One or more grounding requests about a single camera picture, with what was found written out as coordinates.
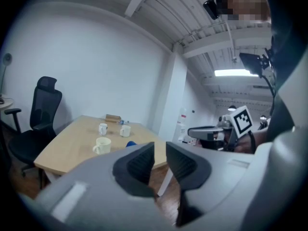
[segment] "office chair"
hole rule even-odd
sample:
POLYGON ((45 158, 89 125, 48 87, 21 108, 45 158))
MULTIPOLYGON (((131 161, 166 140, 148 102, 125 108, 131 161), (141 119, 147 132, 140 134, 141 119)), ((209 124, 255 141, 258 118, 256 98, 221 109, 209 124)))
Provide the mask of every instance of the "office chair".
MULTIPOLYGON (((46 76, 38 80, 30 115, 32 130, 21 133, 17 119, 17 113, 21 112, 21 109, 4 111, 6 115, 13 115, 19 133, 9 142, 9 149, 17 159, 27 164, 21 169, 23 177, 26 175, 25 170, 35 167, 34 160, 56 136, 52 125, 62 99, 62 93, 54 88, 56 82, 56 79, 46 76)), ((42 188, 43 170, 38 169, 38 172, 40 188, 42 188)))

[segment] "blue object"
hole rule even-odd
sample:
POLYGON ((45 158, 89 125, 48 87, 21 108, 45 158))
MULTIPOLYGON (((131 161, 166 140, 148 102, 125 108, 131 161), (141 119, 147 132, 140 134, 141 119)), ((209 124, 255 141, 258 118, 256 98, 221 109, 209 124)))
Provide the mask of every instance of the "blue object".
POLYGON ((132 145, 135 145, 136 143, 134 141, 129 141, 126 145, 126 147, 129 147, 129 146, 132 146, 132 145))

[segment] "coffee mug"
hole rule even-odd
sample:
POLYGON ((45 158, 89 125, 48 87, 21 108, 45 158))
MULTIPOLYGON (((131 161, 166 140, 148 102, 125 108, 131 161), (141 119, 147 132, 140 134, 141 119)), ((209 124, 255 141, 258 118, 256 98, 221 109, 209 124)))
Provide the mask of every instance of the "coffee mug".
POLYGON ((93 147, 93 151, 97 154, 109 153, 111 148, 111 140, 105 137, 97 138, 96 145, 93 147))
POLYGON ((130 135, 130 126, 123 125, 120 130, 120 135, 122 137, 128 137, 130 135))
POLYGON ((98 132, 100 135, 106 135, 108 129, 108 125, 106 123, 100 123, 98 125, 98 132))

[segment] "person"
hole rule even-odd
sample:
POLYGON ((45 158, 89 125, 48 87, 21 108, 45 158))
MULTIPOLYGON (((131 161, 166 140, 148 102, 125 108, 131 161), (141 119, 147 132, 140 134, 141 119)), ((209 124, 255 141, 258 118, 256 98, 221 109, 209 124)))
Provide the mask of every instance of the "person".
MULTIPOLYGON (((303 21, 306 0, 216 0, 220 14, 231 20, 270 23, 272 30, 273 72, 276 93, 291 75, 307 46, 307 25, 303 21)), ((274 98, 270 125, 254 132, 256 147, 273 141, 292 129, 293 120, 279 94, 274 98)), ((235 152, 252 153, 249 136, 239 139, 235 152)))

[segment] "chair armrest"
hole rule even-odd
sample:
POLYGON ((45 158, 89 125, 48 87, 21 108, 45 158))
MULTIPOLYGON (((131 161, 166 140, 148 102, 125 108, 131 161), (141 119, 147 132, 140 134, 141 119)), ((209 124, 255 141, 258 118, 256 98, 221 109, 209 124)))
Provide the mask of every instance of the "chair armrest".
POLYGON ((4 111, 4 113, 6 115, 10 115, 10 114, 16 114, 16 113, 19 113, 21 112, 21 109, 7 109, 4 111))
POLYGON ((52 128, 52 123, 41 123, 33 127, 34 131, 43 131, 52 128))

